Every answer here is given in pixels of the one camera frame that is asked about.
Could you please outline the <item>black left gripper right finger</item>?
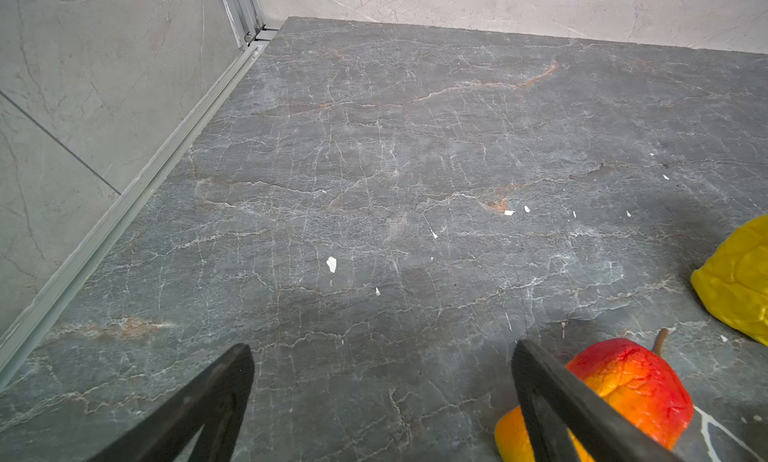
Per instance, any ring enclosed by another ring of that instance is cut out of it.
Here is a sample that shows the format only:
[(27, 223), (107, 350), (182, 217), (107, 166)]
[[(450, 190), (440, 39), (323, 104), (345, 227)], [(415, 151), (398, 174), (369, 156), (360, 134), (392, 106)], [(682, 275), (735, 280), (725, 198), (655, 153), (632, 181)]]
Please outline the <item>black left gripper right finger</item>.
[(596, 461), (678, 461), (531, 340), (517, 343), (511, 373), (537, 461), (578, 461), (577, 438)]

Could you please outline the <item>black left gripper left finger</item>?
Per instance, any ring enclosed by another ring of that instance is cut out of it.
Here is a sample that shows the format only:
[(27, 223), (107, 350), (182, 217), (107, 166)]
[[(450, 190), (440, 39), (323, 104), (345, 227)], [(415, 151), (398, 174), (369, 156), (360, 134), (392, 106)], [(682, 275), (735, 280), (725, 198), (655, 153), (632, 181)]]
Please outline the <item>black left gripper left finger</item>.
[(251, 349), (235, 344), (93, 461), (174, 461), (191, 440), (191, 461), (229, 461), (255, 374)]

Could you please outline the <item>yellow fake lemon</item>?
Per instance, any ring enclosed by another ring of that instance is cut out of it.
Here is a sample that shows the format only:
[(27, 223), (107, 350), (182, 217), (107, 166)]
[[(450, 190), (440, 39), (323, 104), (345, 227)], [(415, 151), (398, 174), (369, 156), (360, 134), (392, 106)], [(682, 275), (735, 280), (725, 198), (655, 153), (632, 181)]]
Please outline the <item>yellow fake lemon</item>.
[(765, 345), (767, 217), (757, 217), (735, 230), (693, 272), (691, 284), (712, 316)]

